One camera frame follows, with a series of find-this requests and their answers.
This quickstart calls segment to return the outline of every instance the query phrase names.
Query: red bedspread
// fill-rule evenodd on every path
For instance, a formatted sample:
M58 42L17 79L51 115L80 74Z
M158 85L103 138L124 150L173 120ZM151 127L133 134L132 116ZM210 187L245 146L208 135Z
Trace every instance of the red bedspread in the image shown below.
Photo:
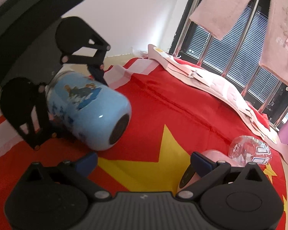
M132 59L125 65L127 70L112 67L107 73L108 78L120 75L120 79L107 82L124 94L132 106L126 132L114 147L98 153L98 167L89 176L112 194L126 190L175 193L193 151L215 149L227 154L235 137L254 136L228 105L183 84L152 60L145 60L149 63L143 68L143 61ZM0 229L9 229L4 203L31 162L56 166L88 151L80 142L51 139L36 152L20 142L0 157ZM285 200L280 155L272 152L272 161L263 170ZM285 220L284 213L277 229L285 229Z

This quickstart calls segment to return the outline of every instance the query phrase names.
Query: stainless steel bar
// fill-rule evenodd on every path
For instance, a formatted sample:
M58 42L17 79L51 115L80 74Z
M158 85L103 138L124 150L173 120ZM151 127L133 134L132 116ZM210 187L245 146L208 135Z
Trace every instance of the stainless steel bar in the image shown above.
M261 105L261 107L258 109L259 113L262 113L263 110L268 106L268 104L271 102L271 100L273 99L273 97L275 96L277 90L280 88L280 85L282 84L282 82L279 80L275 87L272 89L272 91L270 92L270 94L268 95L268 97L266 98L266 100L263 102L263 104Z
M200 0L193 0L193 3L191 5L191 8L190 8L190 11L188 13L188 17L187 17L187 20L185 21L185 24L183 25L183 28L182 28L182 32L179 36L179 39L178 39L178 42L176 44L176 47L175 47L175 50L174 50L174 53L173 53L173 56L174 57L177 57L178 56L178 53L182 47L182 44L183 44L183 41L185 40L185 37L187 35L187 32L188 32L188 29L190 27L190 24L191 24L191 21L190 21L190 16L192 15L192 13L194 12L194 10L196 9L196 7L198 6Z
M272 129L274 129L276 132L278 132L277 128L270 121L269 121L269 125L270 125L270 127L272 127Z
M212 34L210 34L196 65L201 66L201 64L203 63L213 39L214 37L212 36Z
M287 113L288 113L288 105L273 126L277 127L280 124L280 122L283 120L283 118L286 116Z
M256 79L258 73L260 72L260 69L261 69L261 67L258 65L257 68L256 68L256 70L255 70L254 73L252 74L251 78L250 78L249 81L246 83L245 87L243 88L243 90L242 90L242 92L241 92L242 97L244 97L244 96L247 94L249 88L252 86L252 84L253 84L254 80Z
M242 32L242 35L240 36L240 39L236 45L236 48L235 48L233 54L231 55L223 73L221 74L222 77L226 77L226 75L228 74L230 68L232 67L232 65L233 65L233 63L234 63L234 61L235 61L235 59L239 53L240 48L242 47L243 41L247 35L248 30L250 29L251 23L254 19L256 11L257 11L258 3L259 3L259 0L255 0L253 7L252 7L252 10L251 10L251 13L250 13L250 16L248 17L248 20L247 20L246 25L244 27L244 30Z

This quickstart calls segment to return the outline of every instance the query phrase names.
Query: pink cloth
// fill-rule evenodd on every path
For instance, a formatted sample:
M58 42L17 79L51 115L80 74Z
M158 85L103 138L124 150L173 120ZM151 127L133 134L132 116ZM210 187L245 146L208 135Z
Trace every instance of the pink cloth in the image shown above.
M246 101L246 103L247 103L247 105L249 106L249 108L251 108L251 109L253 110L253 112L255 113L258 121L259 121L264 127L266 127L268 130L270 130L270 124L269 124L268 116L267 116L266 114L264 114L264 113L260 114L260 113L256 110L256 108L254 108L254 106L253 106L250 102Z
M202 0L190 20L218 40L232 29L250 0Z
M271 0L259 65L288 85L288 0Z
M168 61L168 58L164 57L166 54L164 54L164 52L161 53L160 51L162 50L149 44L148 59L158 61L169 74L181 80L183 83L205 91L228 104L238 113L252 133L260 137L272 149L278 151L282 155L284 161L288 164L288 145L282 144L277 134L269 131L258 121L253 110L249 108L244 98L233 84L220 75L208 72L207 70L200 70L189 65L181 65L180 67L187 67L188 69L193 70L195 73L199 74L201 78L198 79L197 75L186 75L185 71L174 66Z

